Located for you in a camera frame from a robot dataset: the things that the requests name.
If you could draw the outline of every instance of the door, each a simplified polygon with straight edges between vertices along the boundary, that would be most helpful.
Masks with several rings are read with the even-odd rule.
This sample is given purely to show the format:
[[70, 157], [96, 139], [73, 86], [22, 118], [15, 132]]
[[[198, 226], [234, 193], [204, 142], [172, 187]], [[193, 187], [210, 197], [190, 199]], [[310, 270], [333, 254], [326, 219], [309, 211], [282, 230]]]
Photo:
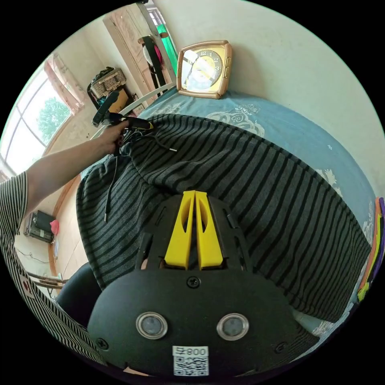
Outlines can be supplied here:
[[[143, 47], [138, 39], [151, 34], [142, 12], [136, 4], [119, 8], [106, 16], [104, 24], [109, 31], [116, 47], [126, 62], [135, 82], [142, 94], [155, 90]], [[171, 82], [170, 75], [163, 66], [163, 76], [166, 83]], [[149, 99], [151, 104], [157, 96]]]

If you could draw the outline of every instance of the green cloth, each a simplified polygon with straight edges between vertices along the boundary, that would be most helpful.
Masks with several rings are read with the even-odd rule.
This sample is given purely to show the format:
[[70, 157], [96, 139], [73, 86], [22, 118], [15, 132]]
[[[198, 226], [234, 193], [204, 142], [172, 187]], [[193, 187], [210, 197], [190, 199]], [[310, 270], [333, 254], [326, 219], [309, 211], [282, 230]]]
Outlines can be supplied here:
[[[164, 24], [158, 25], [157, 30], [159, 33], [167, 32]], [[178, 54], [176, 53], [175, 48], [172, 45], [172, 41], [169, 37], [162, 39], [162, 43], [164, 45], [164, 48], [167, 52], [168, 57], [170, 58], [172, 68], [173, 68], [175, 75], [176, 75], [176, 69], [178, 68]]]

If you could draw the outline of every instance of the pink curtain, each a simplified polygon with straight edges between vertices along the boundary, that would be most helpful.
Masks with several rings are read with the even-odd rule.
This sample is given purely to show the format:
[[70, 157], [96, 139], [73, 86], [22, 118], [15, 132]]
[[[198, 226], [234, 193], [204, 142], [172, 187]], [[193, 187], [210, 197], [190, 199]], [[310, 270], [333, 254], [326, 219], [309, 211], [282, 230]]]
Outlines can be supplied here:
[[87, 94], [57, 53], [44, 63], [44, 71], [59, 97], [75, 115], [84, 107]]

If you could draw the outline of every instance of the striped blanket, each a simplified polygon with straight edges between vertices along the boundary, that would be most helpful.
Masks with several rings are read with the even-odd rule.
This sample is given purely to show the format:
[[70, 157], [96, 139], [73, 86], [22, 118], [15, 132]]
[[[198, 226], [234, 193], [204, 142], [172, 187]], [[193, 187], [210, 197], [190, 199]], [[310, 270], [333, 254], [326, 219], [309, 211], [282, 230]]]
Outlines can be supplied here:
[[336, 322], [370, 245], [334, 189], [293, 154], [240, 128], [185, 115], [150, 121], [159, 142], [177, 152], [154, 140], [122, 148], [107, 223], [115, 158], [95, 165], [77, 192], [80, 234], [101, 288], [133, 270], [142, 230], [162, 201], [200, 190], [230, 206], [255, 272], [297, 311]]

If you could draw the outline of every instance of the gray striped fabric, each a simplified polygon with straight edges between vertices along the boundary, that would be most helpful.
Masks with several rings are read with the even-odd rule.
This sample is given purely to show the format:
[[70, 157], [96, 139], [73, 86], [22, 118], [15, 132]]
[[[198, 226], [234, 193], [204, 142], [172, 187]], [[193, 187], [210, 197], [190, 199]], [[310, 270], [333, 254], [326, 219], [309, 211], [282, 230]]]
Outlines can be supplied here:
[[76, 353], [106, 365], [88, 332], [41, 292], [17, 256], [15, 236], [27, 207], [27, 186], [26, 172], [0, 184], [0, 249], [8, 272], [28, 309], [54, 338]]
[[226, 202], [237, 217], [255, 272], [298, 311], [336, 322], [370, 252], [353, 213], [331, 186], [293, 154], [247, 131], [184, 115], [151, 119], [159, 141], [126, 145], [94, 166], [77, 193], [81, 238], [99, 285], [132, 271], [143, 227], [158, 204], [185, 190]]

